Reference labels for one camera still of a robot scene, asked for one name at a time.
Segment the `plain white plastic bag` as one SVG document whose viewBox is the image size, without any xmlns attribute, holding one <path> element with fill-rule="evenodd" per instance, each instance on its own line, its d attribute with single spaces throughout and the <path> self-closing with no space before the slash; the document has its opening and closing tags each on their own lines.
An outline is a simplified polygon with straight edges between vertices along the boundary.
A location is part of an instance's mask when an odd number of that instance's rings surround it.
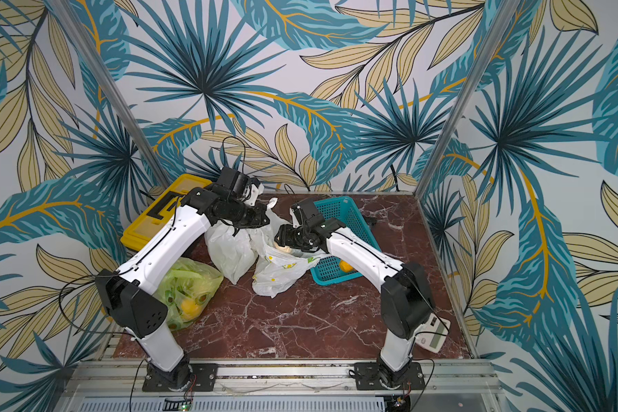
<svg viewBox="0 0 618 412">
<path fill-rule="evenodd" d="M 266 235 L 271 240 L 284 223 L 273 211 L 277 203 L 277 197 L 269 200 L 266 216 L 270 223 L 262 228 L 241 229 L 235 233 L 232 226 L 218 222 L 205 233 L 204 240 L 213 265 L 232 284 L 237 284 L 257 261 L 258 253 L 252 246 L 252 235 Z"/>
</svg>

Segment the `white lemon print bag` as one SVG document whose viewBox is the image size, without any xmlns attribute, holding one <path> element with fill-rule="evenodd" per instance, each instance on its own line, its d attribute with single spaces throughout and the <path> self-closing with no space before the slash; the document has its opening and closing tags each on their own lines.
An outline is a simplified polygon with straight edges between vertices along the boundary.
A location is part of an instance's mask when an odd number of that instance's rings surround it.
<svg viewBox="0 0 618 412">
<path fill-rule="evenodd" d="M 290 289 L 307 271 L 329 257 L 329 254 L 324 252 L 309 253 L 293 249 L 283 252 L 265 243 L 256 245 L 256 250 L 259 259 L 252 288 L 257 295 L 270 298 Z"/>
</svg>

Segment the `green plastic bag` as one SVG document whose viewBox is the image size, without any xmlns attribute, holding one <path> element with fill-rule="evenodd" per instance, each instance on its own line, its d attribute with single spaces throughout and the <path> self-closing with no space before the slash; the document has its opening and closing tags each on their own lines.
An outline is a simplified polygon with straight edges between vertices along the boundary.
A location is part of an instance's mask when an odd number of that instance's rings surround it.
<svg viewBox="0 0 618 412">
<path fill-rule="evenodd" d="M 194 323 L 218 291 L 224 276 L 214 267 L 180 257 L 163 277 L 154 297 L 167 307 L 166 324 L 171 331 L 180 331 Z M 193 299 L 202 307 L 194 320 L 184 322 L 178 307 L 185 299 Z"/>
</svg>

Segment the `yellow pear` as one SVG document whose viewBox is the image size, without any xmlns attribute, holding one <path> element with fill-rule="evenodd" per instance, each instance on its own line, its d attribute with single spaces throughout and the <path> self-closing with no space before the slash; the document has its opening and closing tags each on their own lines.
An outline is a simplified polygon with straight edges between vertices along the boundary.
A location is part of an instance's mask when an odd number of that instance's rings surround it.
<svg viewBox="0 0 618 412">
<path fill-rule="evenodd" d="M 196 319 L 202 312 L 202 307 L 193 299 L 183 300 L 178 307 L 179 315 L 184 322 Z"/>
</svg>

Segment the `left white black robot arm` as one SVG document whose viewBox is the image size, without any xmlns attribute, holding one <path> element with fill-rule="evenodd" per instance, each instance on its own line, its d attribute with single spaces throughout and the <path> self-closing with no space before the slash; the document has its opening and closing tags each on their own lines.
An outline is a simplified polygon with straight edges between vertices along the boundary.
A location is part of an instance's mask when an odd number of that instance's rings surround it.
<svg viewBox="0 0 618 412">
<path fill-rule="evenodd" d="M 189 190 L 171 221 L 140 252 L 94 279 L 106 313 L 147 353 L 149 374 L 173 391 L 190 382 L 190 361 L 166 324 L 167 306 L 154 294 L 171 266 L 216 223 L 235 229 L 269 225 L 277 200 L 261 201 L 263 191 L 258 179 L 223 168 L 216 182 Z"/>
</svg>

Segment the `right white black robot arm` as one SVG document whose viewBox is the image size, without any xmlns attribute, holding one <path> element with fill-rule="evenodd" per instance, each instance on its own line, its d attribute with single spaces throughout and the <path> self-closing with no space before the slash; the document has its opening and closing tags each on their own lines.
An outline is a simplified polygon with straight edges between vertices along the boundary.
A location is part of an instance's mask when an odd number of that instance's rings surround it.
<svg viewBox="0 0 618 412">
<path fill-rule="evenodd" d="M 408 384 L 417 335 L 434 313 L 425 271 L 404 263 L 360 239 L 345 223 L 327 219 L 314 202 L 305 199 L 291 207 L 293 223 L 280 227 L 274 241 L 302 252 L 325 252 L 353 266 L 377 288 L 387 332 L 374 373 L 361 373 L 385 388 Z"/>
</svg>

